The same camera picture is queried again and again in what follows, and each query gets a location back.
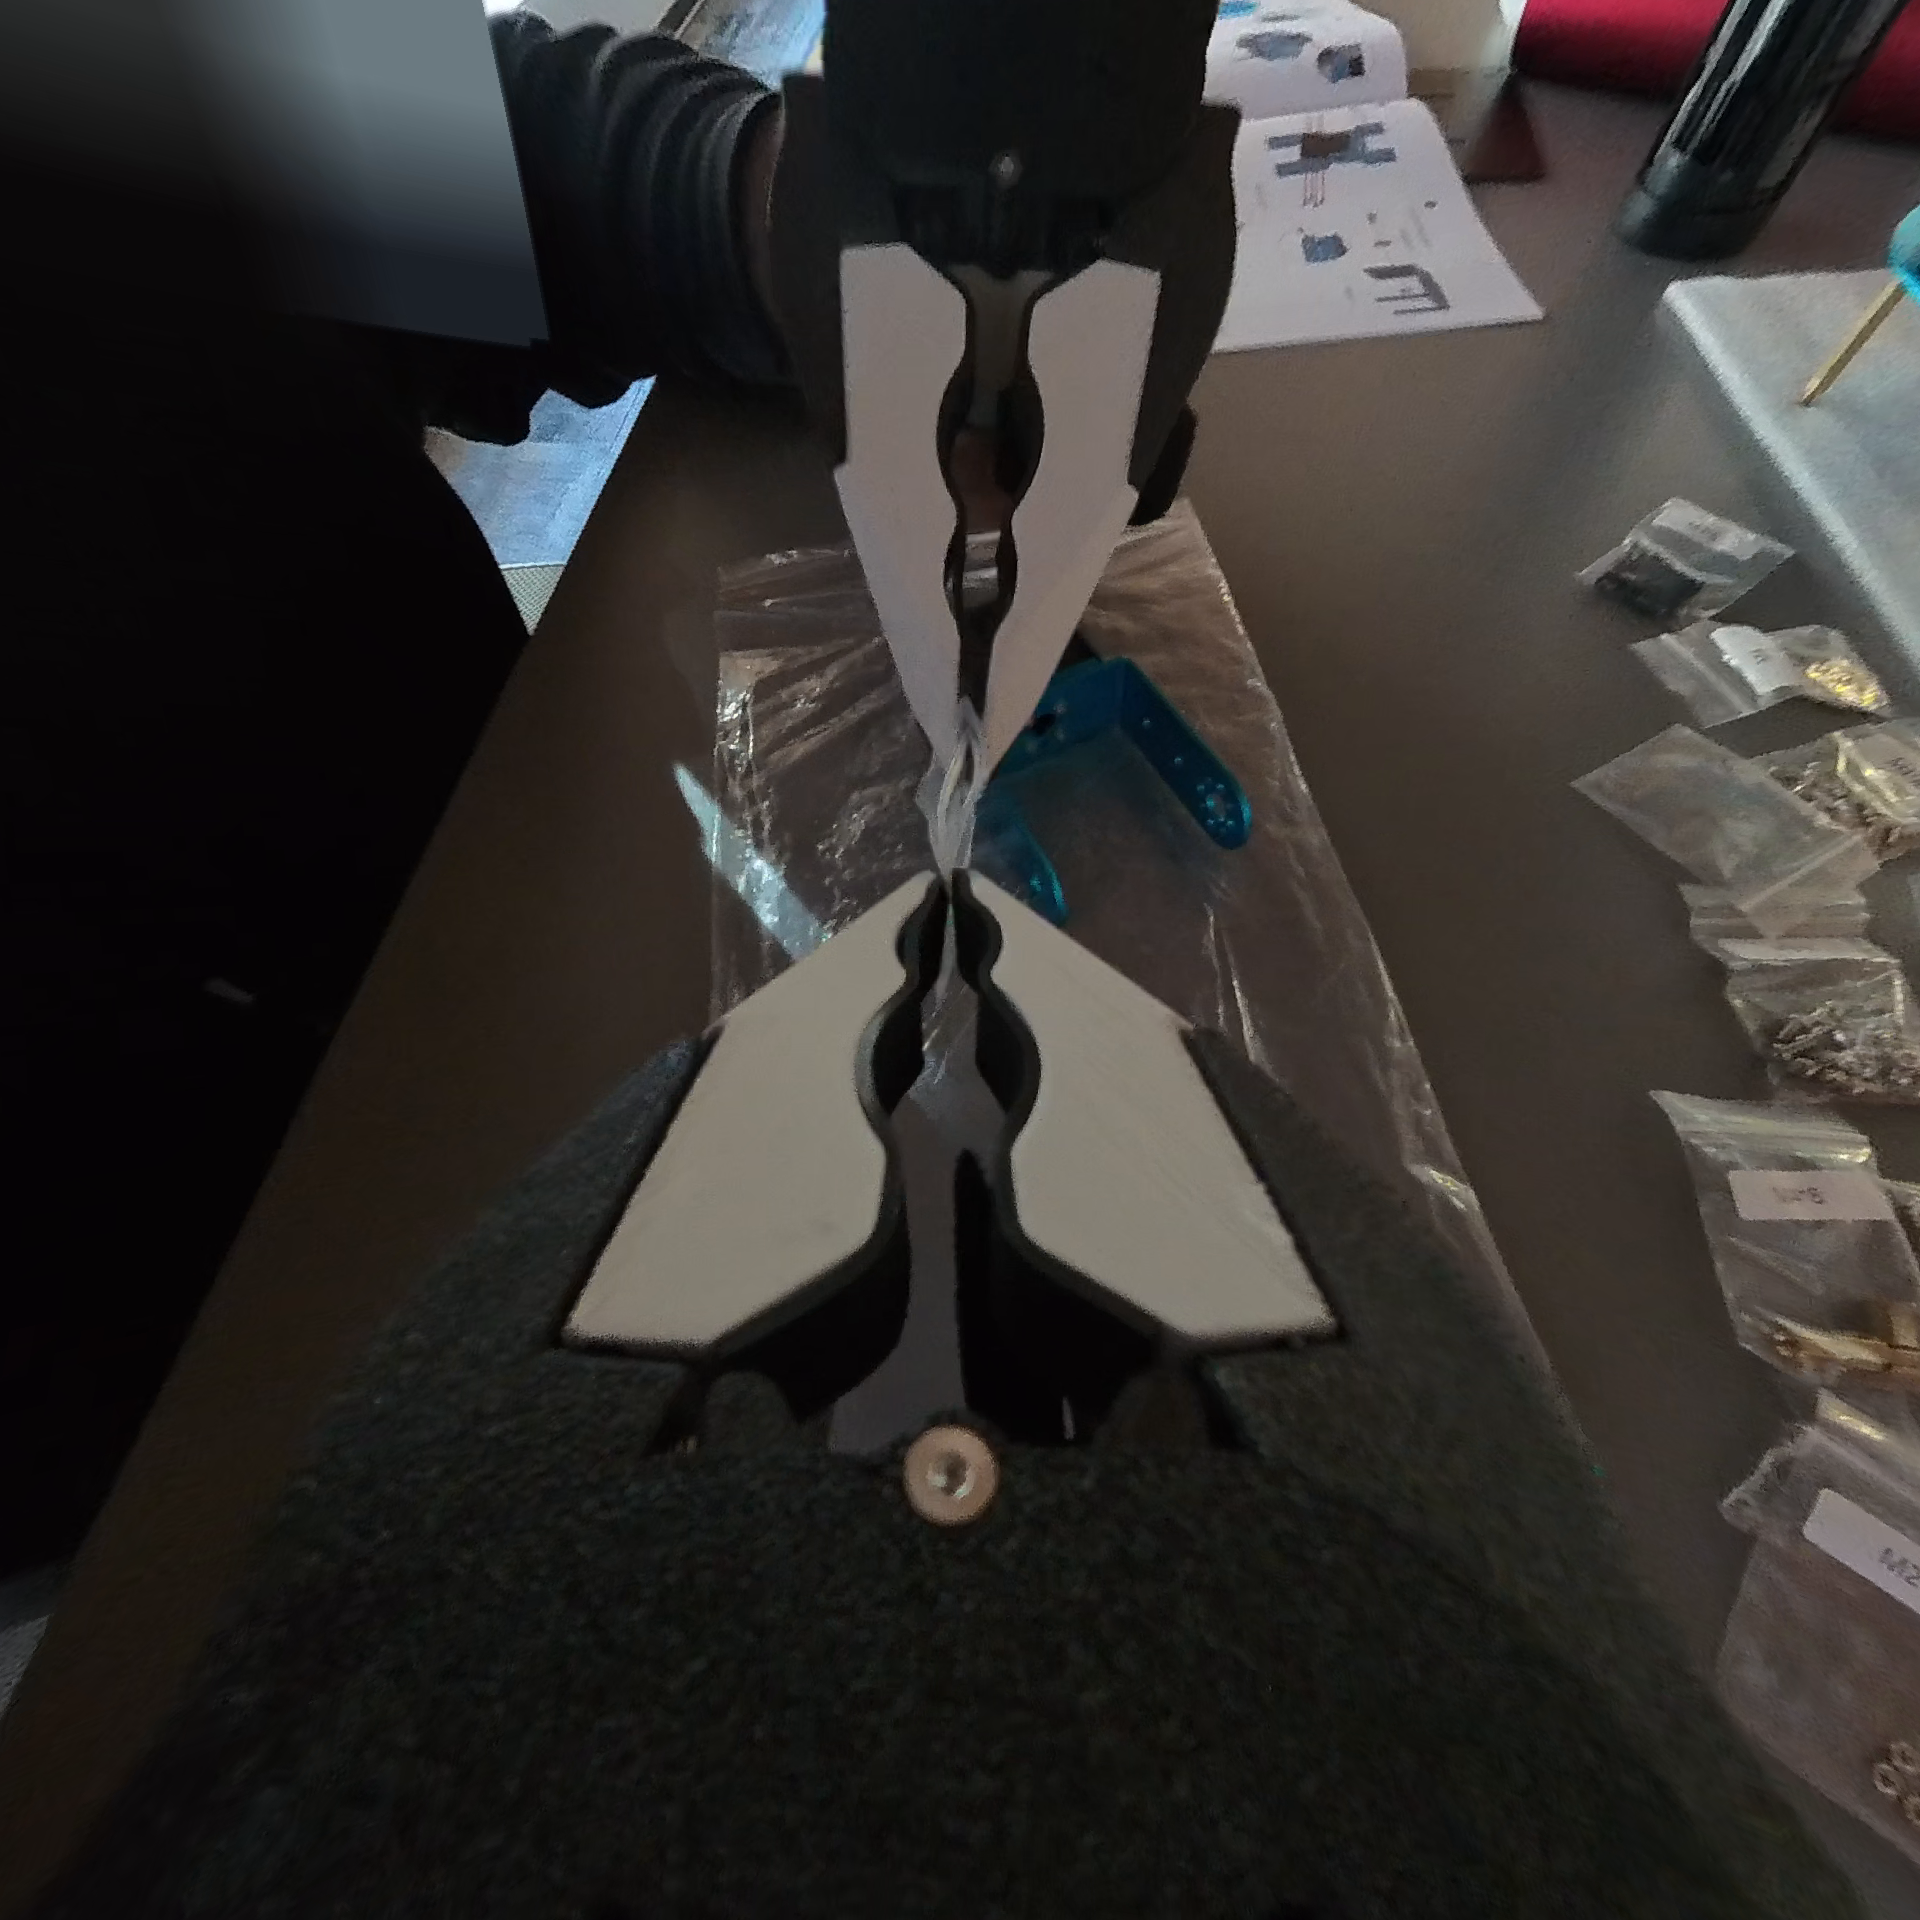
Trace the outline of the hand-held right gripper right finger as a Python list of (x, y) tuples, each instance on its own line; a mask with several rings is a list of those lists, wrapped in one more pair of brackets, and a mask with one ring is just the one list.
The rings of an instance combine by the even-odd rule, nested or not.
[(1194, 1027), (997, 883), (951, 880), (1017, 1353), (1251, 1353), (1337, 1331)]

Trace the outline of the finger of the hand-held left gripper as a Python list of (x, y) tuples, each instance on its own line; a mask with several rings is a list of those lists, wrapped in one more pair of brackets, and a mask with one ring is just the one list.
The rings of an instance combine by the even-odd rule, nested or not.
[(981, 727), (1023, 732), (1131, 520), (1138, 403), (1161, 299), (1152, 269), (1101, 258), (1030, 309), (1041, 456), (1013, 513), (1015, 587), (992, 639)]
[(838, 493), (921, 724), (975, 724), (951, 559), (963, 540), (947, 450), (970, 396), (970, 303), (909, 244), (840, 255), (847, 456)]

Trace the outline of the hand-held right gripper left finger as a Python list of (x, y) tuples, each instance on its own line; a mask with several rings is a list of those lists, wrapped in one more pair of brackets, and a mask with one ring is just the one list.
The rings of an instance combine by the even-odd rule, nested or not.
[(609, 1353), (890, 1353), (910, 1250), (896, 1111), (923, 1073), (947, 890), (914, 877), (743, 1000), (565, 1340)]

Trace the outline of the blue bracket with black servo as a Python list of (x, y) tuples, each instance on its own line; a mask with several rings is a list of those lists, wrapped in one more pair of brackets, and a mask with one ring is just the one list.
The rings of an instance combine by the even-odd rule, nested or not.
[(1064, 928), (1064, 880), (1024, 816), (1024, 781), (1059, 770), (1104, 738), (1123, 738), (1207, 840), (1242, 851), (1255, 827), (1253, 803), (1232, 768), (1210, 747), (1135, 658), (1102, 656), (1074, 635), (1049, 676), (1041, 706), (976, 805), (976, 841), (999, 858), (1015, 893)]

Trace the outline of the small clear zip bag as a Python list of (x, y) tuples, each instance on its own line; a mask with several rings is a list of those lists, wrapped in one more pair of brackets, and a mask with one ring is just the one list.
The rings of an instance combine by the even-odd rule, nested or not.
[(955, 932), (953, 932), (953, 877), (975, 864), (976, 815), (992, 780), (992, 763), (985, 755), (984, 727), (970, 697), (955, 711), (955, 736), (947, 757), (936, 755), (919, 786), (919, 805), (929, 829), (929, 864), (936, 872), (947, 903), (945, 931), (937, 941), (937, 968), (933, 985), (921, 1004), (921, 1034), (936, 1041), (947, 1002), (959, 981)]

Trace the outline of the person's left forearm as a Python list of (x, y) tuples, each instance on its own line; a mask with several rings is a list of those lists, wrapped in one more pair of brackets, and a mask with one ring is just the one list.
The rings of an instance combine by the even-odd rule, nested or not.
[(786, 387), (763, 269), (779, 97), (661, 32), (531, 9), (487, 27), (547, 325), (490, 434), (520, 436), (547, 394), (600, 407), (645, 378)]

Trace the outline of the blue robot arm base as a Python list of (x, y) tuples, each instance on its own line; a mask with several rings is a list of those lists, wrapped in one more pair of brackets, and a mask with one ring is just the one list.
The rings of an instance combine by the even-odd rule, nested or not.
[(1920, 210), (1912, 209), (1889, 237), (1886, 280), (1869, 306), (1855, 317), (1829, 357), (1818, 365), (1797, 405), (1808, 410), (1843, 379), (1875, 333), (1904, 306), (1918, 306), (1918, 226)]

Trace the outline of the large clear plastic bag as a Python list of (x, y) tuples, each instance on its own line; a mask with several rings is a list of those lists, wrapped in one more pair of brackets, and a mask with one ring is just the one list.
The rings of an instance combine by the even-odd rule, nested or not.
[[(858, 559), (806, 546), (718, 570), (711, 770), (678, 768), (711, 864), (720, 1017), (921, 869), (929, 746)], [(1337, 860), (1281, 706), (1190, 501), (1121, 541), (1085, 617), (1238, 777), (1239, 851), (1126, 736), (1023, 781), (1066, 936), (1278, 1082), (1473, 1277), (1584, 1463), (1595, 1456), (1459, 1162), (1402, 996)]]

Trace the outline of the open instruction manual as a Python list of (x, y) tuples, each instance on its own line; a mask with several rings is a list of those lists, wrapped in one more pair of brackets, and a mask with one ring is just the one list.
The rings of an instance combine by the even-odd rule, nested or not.
[(1214, 354), (1543, 320), (1379, 4), (1219, 4), (1207, 97), (1239, 111)]

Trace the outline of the dark brown flat sheet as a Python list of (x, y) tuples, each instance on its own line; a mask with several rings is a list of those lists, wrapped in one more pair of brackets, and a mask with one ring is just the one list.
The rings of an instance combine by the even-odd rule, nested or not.
[(1519, 75), (1501, 79), (1463, 141), (1459, 172), (1466, 186), (1535, 186), (1546, 179), (1546, 156)]

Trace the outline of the red metal tube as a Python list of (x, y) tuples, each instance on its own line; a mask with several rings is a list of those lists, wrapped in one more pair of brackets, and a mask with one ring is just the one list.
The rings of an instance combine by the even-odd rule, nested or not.
[[(1525, 2), (1511, 64), (1535, 81), (1670, 100), (1726, 9), (1726, 2)], [(1918, 4), (1904, 4), (1834, 124), (1841, 133), (1918, 141)]]

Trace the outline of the person's dark clothing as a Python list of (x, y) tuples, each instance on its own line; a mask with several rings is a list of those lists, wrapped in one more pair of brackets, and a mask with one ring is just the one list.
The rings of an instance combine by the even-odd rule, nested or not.
[(194, 4), (5, 4), (5, 1578), (97, 1521), (523, 635)]

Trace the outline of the pile of small screw bags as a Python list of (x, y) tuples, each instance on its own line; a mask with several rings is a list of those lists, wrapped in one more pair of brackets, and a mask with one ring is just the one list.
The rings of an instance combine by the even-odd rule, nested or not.
[(1790, 546), (1674, 497), (1579, 581), (1651, 624), (1687, 711), (1575, 791), (1685, 876), (1687, 936), (1767, 1093), (1657, 1091), (1736, 1345), (1792, 1393), (1725, 1498), (1747, 1539), (1717, 1680), (1801, 1785), (1915, 1861), (1915, 1183), (1859, 1113), (1915, 1116), (1915, 975), (1869, 884), (1915, 855), (1915, 721), (1835, 628), (1726, 610)]

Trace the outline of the white foam sheet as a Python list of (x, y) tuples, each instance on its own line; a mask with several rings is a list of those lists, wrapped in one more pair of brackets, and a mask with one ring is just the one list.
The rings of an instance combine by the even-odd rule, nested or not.
[(1665, 293), (1662, 311), (1815, 548), (1915, 668), (1915, 303), (1901, 293), (1839, 379), (1801, 403), (1889, 284), (1886, 269), (1691, 277)]

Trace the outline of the black cylinder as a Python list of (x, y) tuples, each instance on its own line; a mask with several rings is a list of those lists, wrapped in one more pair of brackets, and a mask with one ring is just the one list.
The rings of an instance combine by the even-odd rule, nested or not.
[(1733, 2), (1617, 216), (1677, 260), (1745, 251), (1863, 74), (1901, 2)]

